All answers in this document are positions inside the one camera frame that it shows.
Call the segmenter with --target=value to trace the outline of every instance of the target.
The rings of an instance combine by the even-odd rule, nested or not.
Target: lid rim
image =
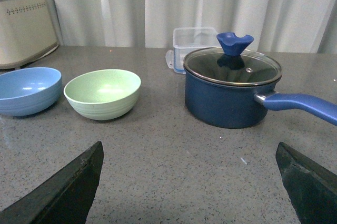
[[[264,80],[264,81],[260,81],[260,82],[251,82],[251,83],[238,83],[238,82],[227,82],[227,81],[223,81],[223,80],[218,80],[218,79],[214,79],[214,78],[210,78],[210,77],[206,77],[200,73],[197,73],[195,72],[194,70],[192,70],[188,64],[187,64],[187,61],[189,59],[189,57],[191,57],[191,55],[199,52],[199,51],[202,51],[202,50],[209,50],[209,49],[221,49],[221,47],[210,47],[210,48],[203,48],[203,49],[198,49],[198,50],[194,50],[190,53],[188,53],[185,58],[184,58],[184,64],[183,64],[183,67],[185,69],[186,72],[189,72],[190,74],[194,75],[195,77],[197,78],[200,78],[200,79],[203,79],[207,82],[210,82],[210,83],[215,83],[215,84],[219,84],[219,85],[223,85],[223,86],[234,86],[234,87],[255,87],[255,86],[262,86],[262,85],[266,85],[266,84],[270,84],[270,83],[273,83],[273,82],[277,82],[278,80],[280,80],[280,78],[282,77],[282,67],[281,65],[273,58],[270,58],[262,53],[259,53],[259,52],[256,52],[256,51],[253,51],[253,50],[249,50],[249,49],[245,49],[243,51],[243,53],[254,53],[254,54],[258,54],[262,57],[265,57],[267,58],[268,60],[271,60],[273,63],[276,64],[276,66],[278,66],[278,68],[274,67],[275,70],[276,70],[276,75],[275,77],[271,78],[271,79],[268,79],[268,80]]]

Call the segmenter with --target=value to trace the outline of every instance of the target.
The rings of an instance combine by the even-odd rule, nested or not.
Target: white curtain
[[[261,52],[337,53],[336,0],[47,0],[64,45],[172,48],[177,27],[250,34]]]

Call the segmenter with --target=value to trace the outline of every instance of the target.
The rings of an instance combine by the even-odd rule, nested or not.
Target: speckled countertop
[[[299,223],[277,145],[337,174],[337,127],[299,110],[270,111],[245,129],[207,125],[185,108],[185,76],[167,67],[166,51],[62,46],[28,65],[58,69],[63,86],[93,70],[130,70],[141,94],[129,113],[105,122],[80,116],[63,94],[36,115],[0,115],[0,210],[100,140],[104,163],[87,223]],[[283,66],[277,91],[337,104],[337,55],[267,54]]]

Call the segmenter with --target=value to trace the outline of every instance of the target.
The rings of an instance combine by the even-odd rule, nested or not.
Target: blue lid knob
[[[229,56],[240,56],[241,52],[254,41],[250,35],[237,37],[233,32],[219,33],[216,36],[224,53]]]

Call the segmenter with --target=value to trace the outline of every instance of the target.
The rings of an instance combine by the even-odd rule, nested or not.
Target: plastic container
[[[176,28],[173,31],[173,47],[166,53],[169,68],[176,73],[185,74],[184,57],[201,48],[219,46],[217,31],[213,27]]]

